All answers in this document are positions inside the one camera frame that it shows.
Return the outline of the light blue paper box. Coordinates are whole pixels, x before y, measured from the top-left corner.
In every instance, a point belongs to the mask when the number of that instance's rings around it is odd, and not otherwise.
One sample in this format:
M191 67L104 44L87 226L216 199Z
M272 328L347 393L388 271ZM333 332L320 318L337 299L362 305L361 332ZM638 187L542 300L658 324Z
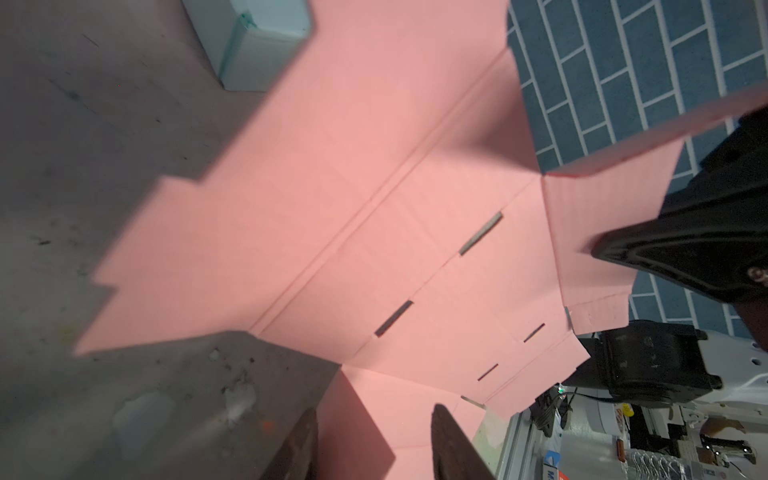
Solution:
M209 63L228 91L265 92L311 34L305 0L183 0Z

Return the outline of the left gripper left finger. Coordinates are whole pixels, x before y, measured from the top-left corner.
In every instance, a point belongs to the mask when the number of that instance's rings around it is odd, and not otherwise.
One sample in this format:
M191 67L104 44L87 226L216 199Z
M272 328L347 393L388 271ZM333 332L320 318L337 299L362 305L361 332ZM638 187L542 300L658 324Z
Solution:
M318 452L317 412L309 408L299 417L260 480L316 480Z

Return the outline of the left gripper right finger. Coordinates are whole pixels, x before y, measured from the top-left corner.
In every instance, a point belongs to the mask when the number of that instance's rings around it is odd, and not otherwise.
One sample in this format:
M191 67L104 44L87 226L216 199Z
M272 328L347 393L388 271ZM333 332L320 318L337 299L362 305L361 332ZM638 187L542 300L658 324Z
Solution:
M471 441L442 404L434 406L430 432L436 480L495 479Z

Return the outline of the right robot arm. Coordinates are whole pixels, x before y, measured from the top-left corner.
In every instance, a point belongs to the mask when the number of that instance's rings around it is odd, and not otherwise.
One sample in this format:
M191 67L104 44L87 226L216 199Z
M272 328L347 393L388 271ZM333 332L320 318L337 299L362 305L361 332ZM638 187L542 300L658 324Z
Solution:
M767 401L767 112L739 119L660 216L607 233L596 259L646 272L732 306L753 347L689 325L635 320L584 341L566 385L612 403L662 408Z

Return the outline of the pink paper box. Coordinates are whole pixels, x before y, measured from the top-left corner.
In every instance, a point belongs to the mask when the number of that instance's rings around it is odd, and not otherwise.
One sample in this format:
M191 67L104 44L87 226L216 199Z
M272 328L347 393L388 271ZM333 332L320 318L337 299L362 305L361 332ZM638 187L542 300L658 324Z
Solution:
M313 31L198 182L161 178L95 271L78 355L243 331L338 363L323 479L426 479L433 407L473 433L628 324L605 233L656 218L710 102L539 169L502 1L314 1Z

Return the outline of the aluminium mounting rail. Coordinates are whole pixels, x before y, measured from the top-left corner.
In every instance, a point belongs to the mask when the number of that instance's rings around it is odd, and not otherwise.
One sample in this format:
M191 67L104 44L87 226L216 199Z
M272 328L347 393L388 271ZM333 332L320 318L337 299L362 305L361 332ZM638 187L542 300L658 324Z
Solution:
M569 395L571 411L568 421L560 425L555 418L552 435L547 437L536 427L532 414L526 410L512 417L501 451L495 477L498 479L540 479L545 454L559 455L558 469L570 479L597 479L610 474L612 464L611 440L594 431L588 421L588 412L597 403L583 395L595 395L595 390L580 389Z

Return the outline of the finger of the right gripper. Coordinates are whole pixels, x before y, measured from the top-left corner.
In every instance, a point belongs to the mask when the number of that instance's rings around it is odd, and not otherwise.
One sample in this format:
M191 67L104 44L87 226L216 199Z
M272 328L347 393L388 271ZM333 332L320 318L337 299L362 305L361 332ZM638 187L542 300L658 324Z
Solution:
M634 268L721 303L767 296L767 111L742 116L657 219L606 233L596 259Z

